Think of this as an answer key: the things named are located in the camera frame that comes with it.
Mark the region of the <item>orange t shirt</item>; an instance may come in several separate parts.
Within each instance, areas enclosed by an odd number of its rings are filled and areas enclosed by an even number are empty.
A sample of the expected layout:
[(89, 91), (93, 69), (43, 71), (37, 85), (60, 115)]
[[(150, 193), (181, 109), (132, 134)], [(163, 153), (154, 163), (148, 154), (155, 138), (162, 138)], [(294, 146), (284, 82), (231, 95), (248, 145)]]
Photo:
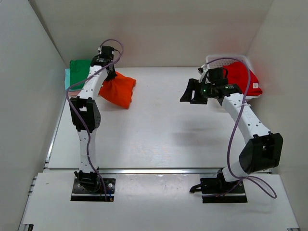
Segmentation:
[(129, 109), (136, 82), (135, 79), (116, 72), (115, 78), (103, 82), (99, 96), (116, 106)]

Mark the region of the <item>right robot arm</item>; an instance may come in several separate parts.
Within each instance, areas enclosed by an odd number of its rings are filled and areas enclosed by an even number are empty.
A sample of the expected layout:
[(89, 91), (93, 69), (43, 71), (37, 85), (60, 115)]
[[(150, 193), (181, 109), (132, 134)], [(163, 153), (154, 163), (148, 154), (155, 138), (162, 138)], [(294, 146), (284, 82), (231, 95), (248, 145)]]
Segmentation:
[(208, 99), (216, 99), (235, 122), (231, 135), (238, 129), (245, 147), (236, 161), (231, 162), (231, 141), (227, 148), (227, 166), (218, 171), (217, 177), (209, 183), (202, 181), (190, 189), (191, 193), (211, 189), (214, 194), (231, 192), (243, 180), (250, 180), (258, 187), (268, 183), (252, 173), (277, 167), (280, 162), (283, 138), (280, 133), (272, 133), (255, 115), (246, 102), (245, 95), (237, 84), (227, 80), (225, 68), (198, 68), (200, 79), (189, 79), (181, 102), (207, 104)]

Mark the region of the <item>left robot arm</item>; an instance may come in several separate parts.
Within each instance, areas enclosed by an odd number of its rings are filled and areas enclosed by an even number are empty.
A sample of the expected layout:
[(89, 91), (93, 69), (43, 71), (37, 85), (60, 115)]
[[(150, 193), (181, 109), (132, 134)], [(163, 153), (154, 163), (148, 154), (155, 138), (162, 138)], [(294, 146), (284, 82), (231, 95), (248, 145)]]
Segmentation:
[(79, 184), (90, 193), (106, 193), (106, 186), (96, 163), (95, 137), (101, 123), (101, 114), (96, 104), (104, 80), (116, 77), (114, 68), (115, 49), (101, 45), (94, 56), (88, 77), (76, 97), (68, 97), (73, 125), (80, 143), (80, 167), (75, 172)]

